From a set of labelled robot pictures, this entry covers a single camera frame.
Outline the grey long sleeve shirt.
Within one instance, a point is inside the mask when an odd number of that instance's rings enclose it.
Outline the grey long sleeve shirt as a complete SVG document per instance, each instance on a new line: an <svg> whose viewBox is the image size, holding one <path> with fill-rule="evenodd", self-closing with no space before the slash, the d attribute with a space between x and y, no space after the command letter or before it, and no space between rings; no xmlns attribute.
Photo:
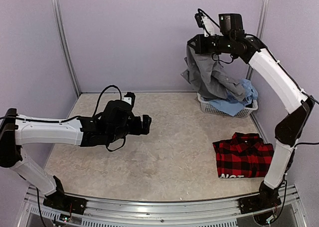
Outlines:
<svg viewBox="0 0 319 227"><path fill-rule="evenodd" d="M203 34L198 34L187 42L184 59L187 70L181 75L204 98L226 100L233 97L239 102L243 101L246 90L240 80L228 75L221 62L212 59L211 53L195 53L192 45L198 46L196 40L202 37Z"/></svg>

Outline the white plastic laundry basket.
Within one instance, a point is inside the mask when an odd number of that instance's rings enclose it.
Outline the white plastic laundry basket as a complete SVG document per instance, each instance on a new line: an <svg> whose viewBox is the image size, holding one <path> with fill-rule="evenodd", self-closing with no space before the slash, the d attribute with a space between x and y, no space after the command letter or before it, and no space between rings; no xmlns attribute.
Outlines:
<svg viewBox="0 0 319 227"><path fill-rule="evenodd" d="M257 99L251 99L248 103L235 100L210 100L199 93L197 93L197 99L200 102L201 111L209 114L246 118L258 109Z"/></svg>

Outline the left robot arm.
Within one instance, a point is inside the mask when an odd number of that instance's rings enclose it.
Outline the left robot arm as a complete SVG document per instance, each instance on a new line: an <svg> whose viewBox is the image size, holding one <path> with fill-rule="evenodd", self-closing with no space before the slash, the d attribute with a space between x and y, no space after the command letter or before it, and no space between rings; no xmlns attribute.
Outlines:
<svg viewBox="0 0 319 227"><path fill-rule="evenodd" d="M147 135L152 119L133 114L133 102L125 97L109 101L100 113L91 117L35 119L19 115L14 108L1 117L0 166L15 171L38 188L57 208L70 204L61 181L48 174L23 150L25 144L66 144L78 147L109 145L128 135Z"/></svg>

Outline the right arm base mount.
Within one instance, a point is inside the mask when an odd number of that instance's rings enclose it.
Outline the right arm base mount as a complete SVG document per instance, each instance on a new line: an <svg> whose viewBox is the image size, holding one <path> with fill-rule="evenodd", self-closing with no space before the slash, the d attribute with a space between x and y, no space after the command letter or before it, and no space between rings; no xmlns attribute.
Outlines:
<svg viewBox="0 0 319 227"><path fill-rule="evenodd" d="M279 188L278 186L271 189L262 182L257 195L243 197L238 200L241 214L257 212L280 205Z"/></svg>

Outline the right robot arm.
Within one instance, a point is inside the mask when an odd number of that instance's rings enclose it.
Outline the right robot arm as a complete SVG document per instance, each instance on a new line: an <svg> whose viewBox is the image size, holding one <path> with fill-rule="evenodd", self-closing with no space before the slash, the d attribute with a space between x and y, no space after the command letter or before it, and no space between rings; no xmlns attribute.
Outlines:
<svg viewBox="0 0 319 227"><path fill-rule="evenodd" d="M199 8L194 18L204 31L188 41L195 53L229 54L233 59L240 58L263 77L287 112L275 127L275 152L260 185L260 194L255 197L255 205L265 209L274 201L274 192L284 180L316 100L299 87L260 38L245 32L240 14L222 13L215 22Z"/></svg>

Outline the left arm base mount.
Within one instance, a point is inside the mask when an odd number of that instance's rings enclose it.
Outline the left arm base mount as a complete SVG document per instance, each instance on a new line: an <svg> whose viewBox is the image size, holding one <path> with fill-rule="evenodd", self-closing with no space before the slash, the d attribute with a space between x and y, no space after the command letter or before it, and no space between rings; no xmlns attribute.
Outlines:
<svg viewBox="0 0 319 227"><path fill-rule="evenodd" d="M70 214L83 215L86 210L87 200L55 192L45 197L43 205Z"/></svg>

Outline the red black plaid shirt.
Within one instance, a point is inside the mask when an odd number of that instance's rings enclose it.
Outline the red black plaid shirt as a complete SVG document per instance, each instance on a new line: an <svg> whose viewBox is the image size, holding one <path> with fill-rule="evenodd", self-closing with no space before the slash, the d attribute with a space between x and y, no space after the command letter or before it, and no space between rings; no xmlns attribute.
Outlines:
<svg viewBox="0 0 319 227"><path fill-rule="evenodd" d="M231 139L212 145L218 177L222 179L265 177L274 155L273 145L257 133L236 132Z"/></svg>

